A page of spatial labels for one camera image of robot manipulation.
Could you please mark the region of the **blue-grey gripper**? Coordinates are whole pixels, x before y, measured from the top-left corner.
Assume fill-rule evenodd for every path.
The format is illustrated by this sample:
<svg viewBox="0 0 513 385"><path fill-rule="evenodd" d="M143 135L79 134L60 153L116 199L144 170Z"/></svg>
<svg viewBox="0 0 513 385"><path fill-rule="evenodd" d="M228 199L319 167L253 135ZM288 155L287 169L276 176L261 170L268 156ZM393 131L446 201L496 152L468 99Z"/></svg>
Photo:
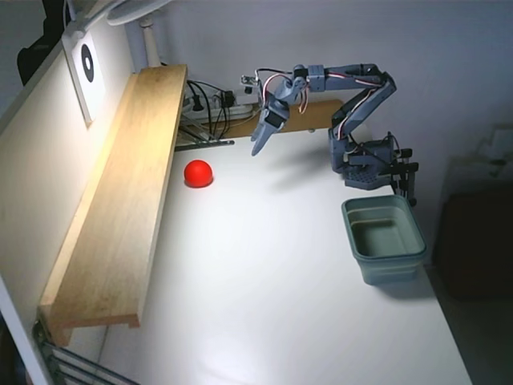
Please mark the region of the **blue-grey gripper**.
<svg viewBox="0 0 513 385"><path fill-rule="evenodd" d="M298 104L299 113L305 113L309 102L308 87L306 77L269 77L265 80L262 87L262 115L250 136L253 142L252 156L256 156L269 138L285 126L291 106Z"/></svg>

